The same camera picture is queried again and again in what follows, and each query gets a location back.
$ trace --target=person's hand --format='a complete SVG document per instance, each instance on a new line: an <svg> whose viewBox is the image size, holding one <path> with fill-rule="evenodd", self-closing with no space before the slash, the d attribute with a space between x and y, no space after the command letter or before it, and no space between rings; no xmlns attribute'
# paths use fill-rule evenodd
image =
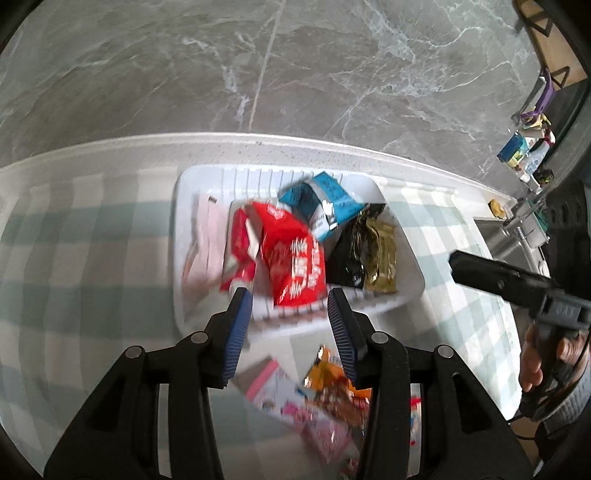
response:
<svg viewBox="0 0 591 480"><path fill-rule="evenodd" d="M521 365L519 368L519 384L524 392L529 392L532 387L537 387L542 383L542 359L538 351L533 347L536 335L535 325L530 325L525 333L525 343L521 352ZM579 336L574 339L563 338L556 349L556 358L562 360L567 365L574 365L587 340L587 331L579 332ZM574 371L569 387L579 381L585 371L589 361L589 348Z"/></svg>

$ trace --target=white plastic basket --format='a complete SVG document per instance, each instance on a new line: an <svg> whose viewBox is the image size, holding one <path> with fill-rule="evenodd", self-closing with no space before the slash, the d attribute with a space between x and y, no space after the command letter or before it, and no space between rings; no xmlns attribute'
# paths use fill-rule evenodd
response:
<svg viewBox="0 0 591 480"><path fill-rule="evenodd" d="M199 193L208 193L217 198L218 203L229 209L234 200L277 197L287 186L322 171L333 176L355 200L363 203L385 203L384 195L370 177L347 171L226 165L195 166L183 172L177 184L173 296L176 322L184 335L203 329L210 315L225 310L229 302L227 295L214 293L200 304L198 311L191 313L190 316L185 314L181 294L181 272L187 251L193 241L191 238L193 197ZM404 231L389 210L385 211L381 218L384 216L386 216L385 221L397 226L394 238L397 246L396 286L398 291L394 294L374 294L366 290L343 288L352 308L370 317L416 299L425 288L423 274ZM326 316L326 299L304 307L275 308L272 298L261 295L257 288L254 289L253 297L252 319L249 326L251 340L278 333L306 332L326 328L329 325Z"/></svg>

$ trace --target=white bottle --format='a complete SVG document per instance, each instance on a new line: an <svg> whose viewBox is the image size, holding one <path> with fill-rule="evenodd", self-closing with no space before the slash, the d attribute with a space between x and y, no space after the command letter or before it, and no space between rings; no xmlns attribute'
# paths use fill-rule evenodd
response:
<svg viewBox="0 0 591 480"><path fill-rule="evenodd" d="M544 141L542 142L542 144L536 148L533 152L530 152L527 156L527 165L525 166L525 172L528 175L533 175L534 172L538 169L538 167L540 166L540 163L542 163L542 160L544 159L544 157L546 156L546 154L548 153L548 150L550 149L550 139L549 138L545 138Z"/></svg>

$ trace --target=green and white plaid cloth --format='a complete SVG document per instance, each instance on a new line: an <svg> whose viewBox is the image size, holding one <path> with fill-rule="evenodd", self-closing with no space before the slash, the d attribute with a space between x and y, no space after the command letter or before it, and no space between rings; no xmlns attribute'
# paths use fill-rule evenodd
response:
<svg viewBox="0 0 591 480"><path fill-rule="evenodd" d="M126 347L150 351L180 340L170 264L179 174L158 168L79 177L3 199L9 217L0 239L0 420L40 472ZM384 193L427 288L420 300L376 321L408 345L453 346L510 416L519 402L511 311L494 297L453 284L447 265L455 248L486 252L453 206L451 191L393 183ZM252 343L238 371L271 355L301 379L321 343L334 344L330 329ZM210 395L227 479L335 477L337 466L322 464L297 434L255 410L234 386ZM163 414L164 474L166 424Z"/></svg>

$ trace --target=gold wrapper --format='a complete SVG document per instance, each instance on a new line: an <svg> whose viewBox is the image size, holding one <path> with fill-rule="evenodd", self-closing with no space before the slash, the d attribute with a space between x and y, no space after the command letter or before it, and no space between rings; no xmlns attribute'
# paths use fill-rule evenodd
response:
<svg viewBox="0 0 591 480"><path fill-rule="evenodd" d="M364 287L379 293L396 292L396 244L394 226L374 218L365 221L368 265Z"/></svg>

